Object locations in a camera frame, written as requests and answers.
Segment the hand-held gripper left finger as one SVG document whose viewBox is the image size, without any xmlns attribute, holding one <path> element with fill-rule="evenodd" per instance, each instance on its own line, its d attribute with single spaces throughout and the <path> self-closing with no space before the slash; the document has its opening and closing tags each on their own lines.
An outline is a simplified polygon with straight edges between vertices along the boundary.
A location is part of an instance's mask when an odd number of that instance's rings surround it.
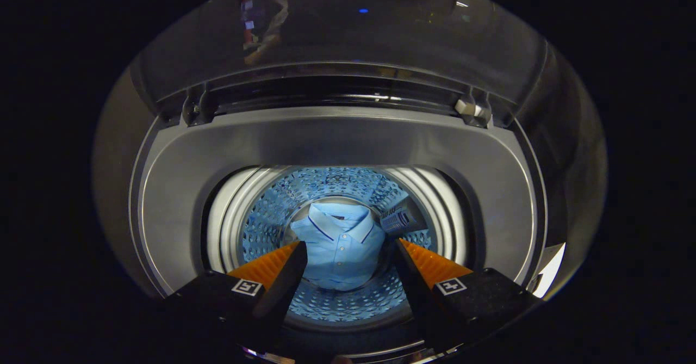
<svg viewBox="0 0 696 364">
<path fill-rule="evenodd" d="M 307 263 L 305 242 L 292 242 L 228 273 L 207 270 L 164 299 L 165 319 L 189 335 L 266 352 Z"/>
</svg>

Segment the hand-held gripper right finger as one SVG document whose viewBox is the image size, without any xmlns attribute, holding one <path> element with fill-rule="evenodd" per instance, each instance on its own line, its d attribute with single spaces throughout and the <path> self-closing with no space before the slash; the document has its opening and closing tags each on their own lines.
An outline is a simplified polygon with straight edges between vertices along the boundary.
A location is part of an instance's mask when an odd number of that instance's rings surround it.
<svg viewBox="0 0 696 364">
<path fill-rule="evenodd" d="M 437 354 L 476 345 L 539 306 L 539 298 L 494 268 L 479 272 L 403 238 L 394 265 L 418 325 Z"/>
</svg>

